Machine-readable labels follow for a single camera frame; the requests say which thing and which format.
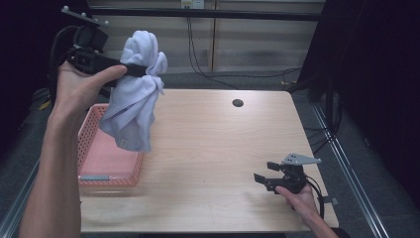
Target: small black object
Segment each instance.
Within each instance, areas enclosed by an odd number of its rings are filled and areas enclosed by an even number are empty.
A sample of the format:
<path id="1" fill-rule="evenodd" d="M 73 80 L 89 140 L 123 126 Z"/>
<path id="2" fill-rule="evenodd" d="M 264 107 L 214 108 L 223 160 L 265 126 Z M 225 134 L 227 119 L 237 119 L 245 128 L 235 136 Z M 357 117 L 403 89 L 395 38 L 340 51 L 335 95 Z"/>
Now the small black object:
<path id="1" fill-rule="evenodd" d="M 67 55 L 67 61 L 74 65 L 79 71 L 87 74 L 95 74 L 107 67 L 122 64 L 127 68 L 126 75 L 140 77 L 146 75 L 146 67 L 133 64 L 121 63 L 116 59 L 105 58 L 94 53 L 90 49 L 75 49 Z"/>
<path id="2" fill-rule="evenodd" d="M 271 170 L 282 171 L 284 173 L 283 178 L 265 178 L 254 174 L 254 180 L 265 185 L 267 191 L 273 191 L 275 194 L 278 194 L 275 188 L 277 186 L 283 186 L 297 194 L 306 185 L 306 174 L 304 173 L 302 166 L 279 165 L 277 163 L 268 162 L 267 167 Z"/>
<path id="3" fill-rule="evenodd" d="M 244 106 L 244 101 L 241 99 L 235 99 L 233 100 L 232 104 L 234 104 L 236 107 L 242 107 Z"/>
<path id="4" fill-rule="evenodd" d="M 92 27 L 79 27 L 73 36 L 73 43 L 82 48 L 89 47 L 97 30 L 98 29 Z"/>

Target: wire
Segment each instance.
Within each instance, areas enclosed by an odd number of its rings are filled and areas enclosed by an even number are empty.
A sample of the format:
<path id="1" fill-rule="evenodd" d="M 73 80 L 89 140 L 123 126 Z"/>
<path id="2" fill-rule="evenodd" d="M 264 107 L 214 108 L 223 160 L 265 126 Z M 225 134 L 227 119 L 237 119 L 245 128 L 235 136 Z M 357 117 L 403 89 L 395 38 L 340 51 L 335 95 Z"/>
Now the wire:
<path id="1" fill-rule="evenodd" d="M 310 186 L 312 186 L 315 190 L 315 192 L 318 195 L 318 202 L 319 202 L 319 215 L 321 216 L 322 219 L 324 219 L 324 214 L 325 214 L 325 205 L 324 205 L 324 196 L 322 195 L 322 191 L 321 191 L 321 187 L 319 186 L 318 182 L 316 182 L 316 180 L 314 178 L 311 178 L 309 176 L 307 176 L 308 179 L 311 179 L 314 183 L 312 183 L 310 180 L 306 180 L 306 182 L 309 183 Z"/>
<path id="2" fill-rule="evenodd" d="M 63 28 L 61 31 L 59 31 L 52 42 L 52 50 L 50 54 L 50 62 L 49 62 L 49 72 L 47 74 L 47 78 L 49 79 L 49 85 L 50 85 L 50 96 L 52 100 L 52 105 L 55 103 L 56 98 L 56 78 L 57 78 L 57 68 L 58 64 L 61 60 L 63 60 L 63 55 L 59 56 L 59 59 L 56 58 L 56 49 L 58 42 L 67 34 L 71 32 L 75 32 L 78 29 L 76 26 L 67 26 Z"/>
<path id="3" fill-rule="evenodd" d="M 326 130 L 326 127 L 323 128 L 310 128 L 310 127 L 303 127 L 303 129 L 308 130 L 308 131 L 323 131 Z"/>
<path id="4" fill-rule="evenodd" d="M 343 101 L 341 100 L 341 97 L 339 97 L 339 103 L 337 105 L 337 110 L 336 110 L 335 123 L 331 131 L 331 136 L 328 136 L 326 140 L 323 139 L 319 142 L 312 144 L 311 147 L 318 145 L 319 143 L 322 143 L 321 146 L 319 146 L 316 150 L 314 150 L 312 154 L 314 155 L 317 154 L 325 145 L 327 145 L 327 143 L 330 143 L 334 138 L 336 138 L 342 119 L 343 119 Z"/>
<path id="5" fill-rule="evenodd" d="M 221 84 L 224 84 L 224 85 L 226 85 L 226 86 L 229 86 L 229 87 L 232 87 L 232 88 L 234 88 L 234 89 L 239 89 L 238 87 L 236 87 L 236 86 L 234 86 L 234 85 L 231 85 L 231 84 L 229 84 L 229 83 L 226 83 L 226 82 L 224 82 L 224 81 L 220 81 L 220 80 L 216 80 L 216 79 L 214 79 L 214 78 L 212 78 L 211 76 L 209 76 L 209 75 L 206 75 L 204 72 L 203 72 L 203 70 L 201 70 L 201 67 L 200 67 L 200 64 L 198 63 L 198 59 L 197 59 L 197 55 L 196 55 L 196 53 L 195 53 L 195 47 L 194 47 L 194 41 L 193 41 L 193 37 L 192 37 L 192 27 L 191 27 L 191 19 L 190 18 L 187 18 L 186 19 L 186 21 L 187 21 L 187 24 L 188 24 L 188 54 L 189 54 L 189 62 L 191 63 L 191 67 L 192 67 L 192 69 L 198 74 L 198 75 L 200 75 L 200 76 L 203 76 L 203 77 L 206 77 L 207 79 L 209 79 L 209 80 L 212 80 L 212 81 L 215 81 L 215 82 L 218 82 L 218 83 L 221 83 Z M 197 69 L 195 68 L 195 66 L 194 66 L 194 63 L 192 62 L 192 57 L 191 57 L 191 47 L 192 47 L 192 52 L 193 52 L 193 55 L 194 55 L 194 58 L 195 58 L 195 63 L 196 63 L 196 65 L 197 65 L 197 68 L 198 68 L 198 70 L 199 71 L 197 71 Z"/>
<path id="6" fill-rule="evenodd" d="M 307 139 L 309 140 L 311 138 L 314 138 L 314 137 L 318 136 L 319 134 L 321 134 L 322 132 L 323 131 L 318 131 L 318 132 L 314 133 L 313 135 L 308 136 Z"/>
<path id="7" fill-rule="evenodd" d="M 294 67 L 294 68 L 288 68 L 284 71 L 282 71 L 281 73 L 276 73 L 276 74 L 271 74 L 271 75 L 245 75 L 245 74 L 219 74 L 219 75 L 208 75 L 206 73 L 203 72 L 203 70 L 201 69 L 199 63 L 198 63 L 198 59 L 197 59 L 197 55 L 195 53 L 195 46 L 194 46 L 194 40 L 193 40 L 193 36 L 192 36 L 192 25 L 191 25 L 191 19 L 187 18 L 187 25 L 188 25 L 188 54 L 189 54 L 189 62 L 191 64 L 192 69 L 195 71 L 195 73 L 197 73 L 200 76 L 206 77 L 209 80 L 212 81 L 216 81 L 222 84 L 225 84 L 229 87 L 235 88 L 235 89 L 239 89 L 238 87 L 226 83 L 224 81 L 220 81 L 220 80 L 216 80 L 214 79 L 215 77 L 251 77 L 251 78 L 270 78 L 270 77 L 282 77 L 283 78 L 283 88 L 282 90 L 284 90 L 285 87 L 285 78 L 284 76 L 294 72 L 296 70 L 300 70 L 302 69 L 302 67 Z M 196 67 L 198 68 L 198 70 L 195 68 L 193 60 L 192 60 L 192 56 L 194 56 L 194 60 L 195 60 L 195 64 Z"/>

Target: light blue cloth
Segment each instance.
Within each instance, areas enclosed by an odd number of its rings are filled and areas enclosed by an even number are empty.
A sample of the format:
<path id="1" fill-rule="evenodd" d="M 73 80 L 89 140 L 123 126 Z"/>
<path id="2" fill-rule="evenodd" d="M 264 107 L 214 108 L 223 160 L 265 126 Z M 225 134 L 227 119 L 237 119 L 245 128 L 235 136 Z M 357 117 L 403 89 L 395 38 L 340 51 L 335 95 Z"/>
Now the light blue cloth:
<path id="1" fill-rule="evenodd" d="M 121 62 L 147 66 L 147 75 L 124 75 L 117 80 L 99 128 L 114 137 L 119 148 L 146 153 L 151 150 L 155 104 L 158 94 L 163 94 L 163 82 L 158 74 L 166 72 L 167 59 L 164 53 L 158 52 L 154 34 L 137 31 L 127 40 Z"/>

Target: fingers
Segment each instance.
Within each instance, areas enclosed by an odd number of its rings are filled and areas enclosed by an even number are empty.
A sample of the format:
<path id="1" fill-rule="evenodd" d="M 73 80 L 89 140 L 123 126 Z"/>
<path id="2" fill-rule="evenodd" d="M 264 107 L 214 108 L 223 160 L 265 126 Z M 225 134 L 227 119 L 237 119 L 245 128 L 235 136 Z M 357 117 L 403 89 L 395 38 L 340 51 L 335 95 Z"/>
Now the fingers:
<path id="1" fill-rule="evenodd" d="M 293 204 L 290 202 L 289 199 L 286 200 L 287 204 L 289 204 L 290 206 L 293 206 Z"/>
<path id="2" fill-rule="evenodd" d="M 287 188 L 283 187 L 283 186 L 277 186 L 275 188 L 275 190 L 280 193 L 281 195 L 283 195 L 286 199 L 290 200 L 290 198 L 294 197 L 294 194 L 291 193 L 291 191 L 289 191 Z"/>
<path id="3" fill-rule="evenodd" d="M 101 87 L 105 83 L 117 79 L 127 72 L 127 68 L 123 65 L 110 66 L 92 76 L 92 83 Z"/>

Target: pink basket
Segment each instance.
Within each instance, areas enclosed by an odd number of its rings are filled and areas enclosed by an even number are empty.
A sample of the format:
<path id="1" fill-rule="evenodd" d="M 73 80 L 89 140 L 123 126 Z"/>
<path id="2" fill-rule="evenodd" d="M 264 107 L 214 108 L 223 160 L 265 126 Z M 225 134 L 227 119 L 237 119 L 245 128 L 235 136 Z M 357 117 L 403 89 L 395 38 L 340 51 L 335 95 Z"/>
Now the pink basket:
<path id="1" fill-rule="evenodd" d="M 81 186 L 134 186 L 143 153 L 117 147 L 113 137 L 98 128 L 108 104 L 93 105 L 78 134 L 77 174 Z"/>

